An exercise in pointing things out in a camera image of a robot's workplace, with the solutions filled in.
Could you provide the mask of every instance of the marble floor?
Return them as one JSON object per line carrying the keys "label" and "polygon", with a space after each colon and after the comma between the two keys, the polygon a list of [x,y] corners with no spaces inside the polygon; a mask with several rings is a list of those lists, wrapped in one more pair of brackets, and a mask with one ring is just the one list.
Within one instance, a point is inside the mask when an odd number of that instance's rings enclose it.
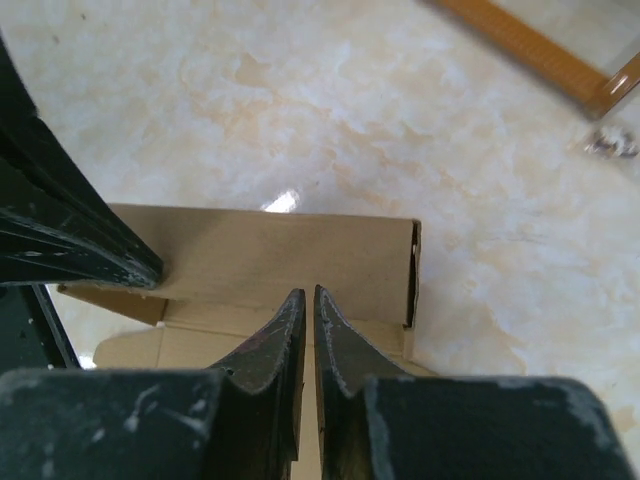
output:
{"label": "marble floor", "polygon": [[[107,201],[417,218],[415,361],[578,378],[640,466],[640,160],[586,154],[580,112],[428,2],[23,0],[0,28]],[[640,134],[640,98],[606,121]],[[87,366],[143,328],[54,297]]]}

